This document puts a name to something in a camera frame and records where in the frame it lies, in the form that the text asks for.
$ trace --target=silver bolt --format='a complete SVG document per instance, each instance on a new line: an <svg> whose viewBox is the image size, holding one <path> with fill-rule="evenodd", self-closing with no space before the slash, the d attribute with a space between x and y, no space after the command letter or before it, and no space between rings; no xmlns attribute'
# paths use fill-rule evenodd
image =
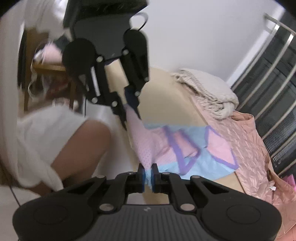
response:
<svg viewBox="0 0 296 241"><path fill-rule="evenodd" d="M187 211L187 212L190 212L192 210L195 209L195 206L193 204L190 204L190 203L184 203L180 206L180 208L183 210L183 211Z"/></svg>
<svg viewBox="0 0 296 241"><path fill-rule="evenodd" d="M97 57L96 61L98 63L102 62L104 60L104 58L102 56Z"/></svg>
<svg viewBox="0 0 296 241"><path fill-rule="evenodd" d="M112 211L114 209L114 207L110 203L103 203L103 204L100 205L99 209L104 211L104 212L110 212L110 211Z"/></svg>
<svg viewBox="0 0 296 241"><path fill-rule="evenodd" d="M93 104L97 103L97 102L98 102L98 98L96 98L96 97L92 98L91 102L92 102Z"/></svg>
<svg viewBox="0 0 296 241"><path fill-rule="evenodd" d="M129 50L128 49L125 49L122 53L123 53L123 55L128 55L129 54Z"/></svg>
<svg viewBox="0 0 296 241"><path fill-rule="evenodd" d="M111 105L112 105L113 107L116 107L116 106L117 106L117 101L113 101Z"/></svg>

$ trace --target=light blue garment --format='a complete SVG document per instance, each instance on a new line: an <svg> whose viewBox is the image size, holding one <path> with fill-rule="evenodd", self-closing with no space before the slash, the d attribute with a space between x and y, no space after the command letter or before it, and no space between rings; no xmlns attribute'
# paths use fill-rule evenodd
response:
<svg viewBox="0 0 296 241"><path fill-rule="evenodd" d="M147 129L155 129L163 126L164 125L145 124L145 128ZM201 149L201 154L197 158L197 161L195 162L191 170L185 175L180 175L182 179L189 180L191 176L198 175L213 181L221 177L227 176L235 171L234 169L217 162L206 149L206 127L170 125L169 128L172 132L176 132L179 129L183 129L184 132L191 138L191 140L195 142ZM185 163L187 164L189 160L190 158L185 158ZM159 172L172 172L179 174L179 167L177 162L157 166ZM151 170L146 170L146 184L151 186Z"/></svg>

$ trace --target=purple strap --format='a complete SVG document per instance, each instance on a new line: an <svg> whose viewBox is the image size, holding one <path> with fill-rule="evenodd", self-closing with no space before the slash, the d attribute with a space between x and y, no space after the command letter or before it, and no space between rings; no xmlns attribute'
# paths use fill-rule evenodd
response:
<svg viewBox="0 0 296 241"><path fill-rule="evenodd" d="M180 130L181 134L183 135L183 137L194 147L198 150L197 155L195 155L194 157L190 158L190 161L187 165L185 165L185 160L183 158L183 153L181 148L178 146L177 142L175 141L175 138L171 132L171 130L169 129L168 126L164 126L163 127L165 134L168 138L168 143L169 145L173 148L173 151L177 157L177 162L178 162L178 166L179 166L179 171L181 175L185 175L187 174L190 169L193 167L193 165L196 162L196 158L200 155L200 148L192 141L190 140L190 138L184 133L183 130Z"/></svg>

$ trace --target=wooden chair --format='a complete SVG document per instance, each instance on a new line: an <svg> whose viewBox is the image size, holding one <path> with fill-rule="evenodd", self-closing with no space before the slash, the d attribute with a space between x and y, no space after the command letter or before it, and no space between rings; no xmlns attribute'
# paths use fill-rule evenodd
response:
<svg viewBox="0 0 296 241"><path fill-rule="evenodd" d="M26 64L25 64L25 97L24 97L24 111L28 111L29 103L29 93L28 88L31 82L31 65L34 71L38 76L48 75L48 76L62 76L68 78L66 74L65 67L60 64L42 64L32 62L35 54L35 50L38 47L39 43L48 38L47 33L38 33L35 29L27 30L27 39L26 39ZM73 109L73 103L76 92L76 84L73 81L70 83L70 108Z"/></svg>

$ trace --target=white shorts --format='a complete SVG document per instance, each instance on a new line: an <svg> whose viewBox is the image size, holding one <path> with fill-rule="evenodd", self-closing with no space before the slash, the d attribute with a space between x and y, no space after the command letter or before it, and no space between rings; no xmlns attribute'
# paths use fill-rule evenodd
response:
<svg viewBox="0 0 296 241"><path fill-rule="evenodd" d="M40 157L41 162L50 166L60 151L87 119L73 113L66 106L54 106L38 110L18 120L18 136L23 138L26 146ZM18 162L23 165L21 176L28 186L37 185L41 180L36 169L27 168L30 155L23 148L19 149Z"/></svg>

